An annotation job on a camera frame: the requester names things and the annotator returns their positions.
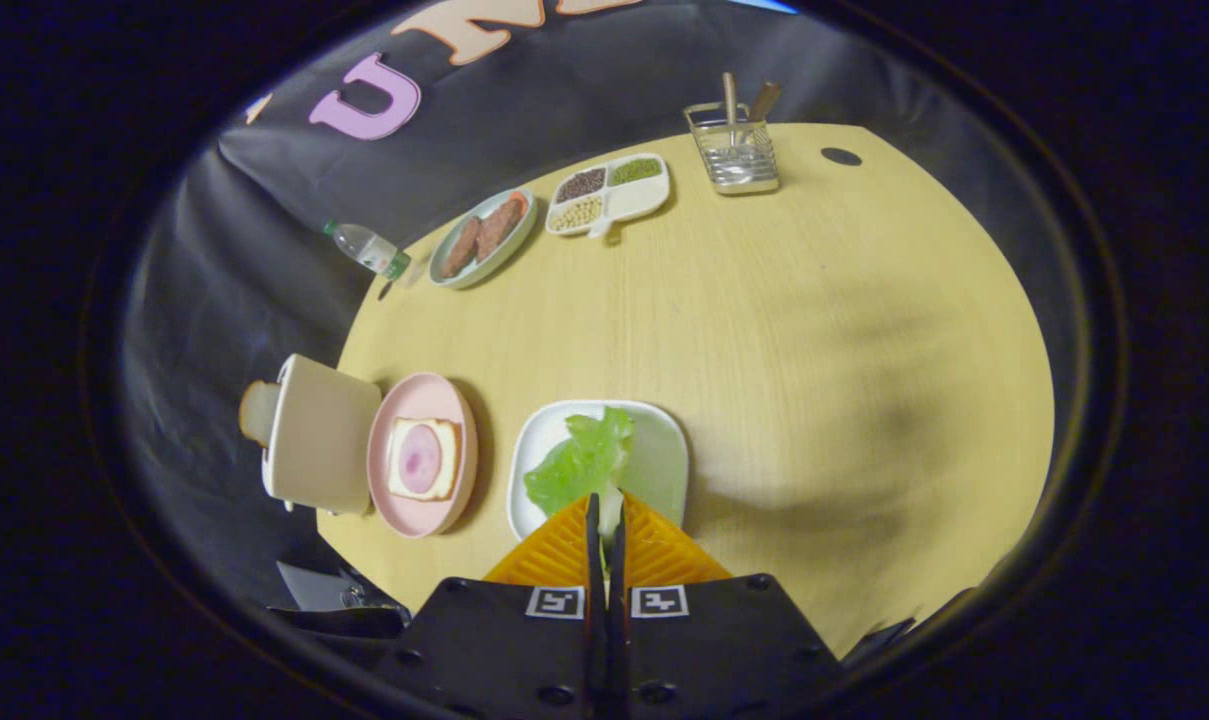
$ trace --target lettuce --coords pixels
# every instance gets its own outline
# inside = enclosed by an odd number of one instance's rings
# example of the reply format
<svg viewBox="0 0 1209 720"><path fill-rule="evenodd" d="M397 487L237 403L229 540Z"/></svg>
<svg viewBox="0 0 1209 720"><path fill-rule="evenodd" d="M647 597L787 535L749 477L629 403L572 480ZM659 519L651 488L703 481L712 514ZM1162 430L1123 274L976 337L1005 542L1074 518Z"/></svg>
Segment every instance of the lettuce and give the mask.
<svg viewBox="0 0 1209 720"><path fill-rule="evenodd" d="M631 459L635 420L626 411L604 407L603 419L569 416L565 424L568 439L525 474L528 500L548 518L592 492L600 500L621 497L617 483Z"/></svg>

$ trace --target round table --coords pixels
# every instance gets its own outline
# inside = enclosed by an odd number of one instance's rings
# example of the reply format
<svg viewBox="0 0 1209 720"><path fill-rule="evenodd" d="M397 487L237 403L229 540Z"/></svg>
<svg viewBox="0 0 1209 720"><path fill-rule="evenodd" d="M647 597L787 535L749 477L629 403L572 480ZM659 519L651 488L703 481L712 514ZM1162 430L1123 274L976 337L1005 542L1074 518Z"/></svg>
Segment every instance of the round table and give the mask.
<svg viewBox="0 0 1209 720"><path fill-rule="evenodd" d="M481 577L516 546L505 492L523 420L630 397L686 429L686 532L733 574L776 575L837 656L978 583L1048 469L1032 307L960 202L887 143L769 132L776 192L719 196L688 135L641 143L527 182L539 227L475 288L372 281L339 368L383 391L421 370L456 383L479 425L475 492L441 536L400 538L371 510L320 512L320 535L420 609L441 577ZM540 227L567 173L640 151L671 169L663 209L603 240ZM428 259L450 225L409 254Z"/></svg>

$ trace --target sausage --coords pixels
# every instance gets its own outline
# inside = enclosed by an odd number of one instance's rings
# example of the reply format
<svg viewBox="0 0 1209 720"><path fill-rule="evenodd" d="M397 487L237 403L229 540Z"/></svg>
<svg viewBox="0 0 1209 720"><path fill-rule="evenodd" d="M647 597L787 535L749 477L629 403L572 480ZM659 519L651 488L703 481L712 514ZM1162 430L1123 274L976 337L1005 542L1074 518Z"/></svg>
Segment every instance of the sausage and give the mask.
<svg viewBox="0 0 1209 720"><path fill-rule="evenodd" d="M479 237L480 219L472 215L472 219L467 220L462 228L461 237L453 244L453 250L449 251L449 257L444 260L444 268L440 274L445 278L452 278L461 273L462 268L467 263L470 263L472 259L475 259L475 251L479 250L479 245L476 245Z"/></svg>
<svg viewBox="0 0 1209 720"><path fill-rule="evenodd" d="M522 202L520 201L505 201L480 223L480 237L476 239L476 243L479 243L476 259L479 259L480 263L488 255L493 255L493 250L498 249L498 245L502 245L502 242L511 233L511 230L520 223L522 215L521 205Z"/></svg>

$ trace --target metal utensil basket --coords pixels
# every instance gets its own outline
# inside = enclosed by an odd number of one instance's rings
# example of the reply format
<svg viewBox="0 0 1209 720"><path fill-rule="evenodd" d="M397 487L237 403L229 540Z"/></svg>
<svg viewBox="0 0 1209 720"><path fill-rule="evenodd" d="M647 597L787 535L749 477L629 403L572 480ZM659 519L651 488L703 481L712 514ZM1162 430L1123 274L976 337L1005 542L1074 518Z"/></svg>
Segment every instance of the metal utensil basket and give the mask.
<svg viewBox="0 0 1209 720"><path fill-rule="evenodd" d="M705 101L683 110L688 132L698 144L706 174L721 194L767 192L781 184L777 156L768 137L764 120L736 123L729 129L723 101ZM737 117L750 115L746 104L737 104Z"/></svg>

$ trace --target plastic bottle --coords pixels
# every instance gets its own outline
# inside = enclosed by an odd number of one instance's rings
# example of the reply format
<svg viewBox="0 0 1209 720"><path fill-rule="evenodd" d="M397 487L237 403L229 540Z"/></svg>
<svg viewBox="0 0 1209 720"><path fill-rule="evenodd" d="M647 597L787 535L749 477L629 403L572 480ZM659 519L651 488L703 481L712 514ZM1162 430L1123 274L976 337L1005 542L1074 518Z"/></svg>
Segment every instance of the plastic bottle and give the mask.
<svg viewBox="0 0 1209 720"><path fill-rule="evenodd" d="M384 237L360 225L339 223L336 220L329 220L329 223L324 225L324 234L339 244L339 249L347 259L383 275L388 281L397 281L412 263L412 259L406 252L392 245Z"/></svg>

